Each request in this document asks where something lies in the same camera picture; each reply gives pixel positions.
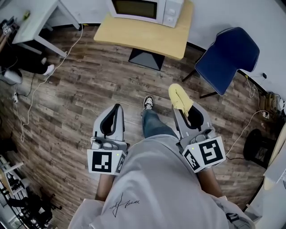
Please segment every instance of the yellow cloth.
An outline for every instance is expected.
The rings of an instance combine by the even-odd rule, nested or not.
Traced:
[[[193,100],[189,98],[185,90],[179,84],[172,84],[169,87],[169,97],[174,108],[182,110],[184,115],[188,117]]]

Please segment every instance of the wooden table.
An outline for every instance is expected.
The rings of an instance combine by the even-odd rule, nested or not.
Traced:
[[[185,53],[192,15],[193,3],[189,0],[185,0],[175,28],[146,21],[114,18],[107,14],[94,40],[181,60]]]

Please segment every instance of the microwave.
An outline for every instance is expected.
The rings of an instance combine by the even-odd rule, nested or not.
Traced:
[[[136,19],[175,27],[184,0],[107,0],[113,17]]]

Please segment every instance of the black signature print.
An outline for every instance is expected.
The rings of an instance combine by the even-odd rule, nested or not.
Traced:
[[[116,202],[116,204],[115,204],[114,206],[110,207],[110,209],[113,209],[112,213],[113,213],[113,215],[114,215],[115,218],[116,218],[116,215],[117,215],[118,208],[119,208],[120,206],[123,206],[123,205],[124,205],[124,208],[127,208],[127,207],[128,207],[129,205],[131,205],[131,204],[139,204],[139,200],[137,200],[137,201],[130,201],[130,200],[128,200],[128,201],[125,202],[125,203],[121,203],[121,202],[122,202],[122,197],[123,197],[123,193],[122,193],[122,195],[121,195],[121,198],[120,198],[119,203]]]

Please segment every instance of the jeans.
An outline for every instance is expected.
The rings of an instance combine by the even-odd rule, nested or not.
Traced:
[[[48,64],[41,63],[40,55],[19,47],[18,45],[13,45],[12,47],[13,48],[5,45],[0,53],[0,66],[3,68],[2,71],[6,70],[14,63],[15,65],[9,69],[15,71],[18,75],[21,74],[18,69],[37,74],[44,74],[47,71]]]
[[[158,115],[153,110],[143,111],[142,125],[143,134],[145,138],[159,134],[169,134],[178,138],[175,132],[170,127],[160,121]]]

